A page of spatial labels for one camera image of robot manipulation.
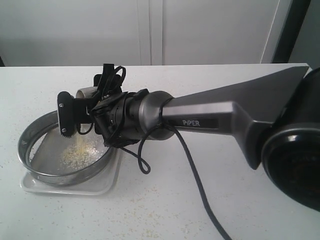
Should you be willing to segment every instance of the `speckled table surface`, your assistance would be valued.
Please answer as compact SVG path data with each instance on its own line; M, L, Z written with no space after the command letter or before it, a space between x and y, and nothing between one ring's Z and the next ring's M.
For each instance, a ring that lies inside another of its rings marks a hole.
M129 66L126 91L148 88L175 97L239 83L296 64ZM26 193L17 157L22 131L56 108L60 91L91 86L102 67L0 68L0 239L217 239L178 140L150 141L151 173L123 155L115 188L100 196ZM251 170L231 136L182 134L209 202L233 239L319 239L320 213L278 190L260 166ZM137 151L137 146L130 149Z

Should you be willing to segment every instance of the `white cabinet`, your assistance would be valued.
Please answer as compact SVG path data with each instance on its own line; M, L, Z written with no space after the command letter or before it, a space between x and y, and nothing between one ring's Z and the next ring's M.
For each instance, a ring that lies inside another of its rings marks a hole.
M271 61L291 0L11 0L0 3L7 66Z

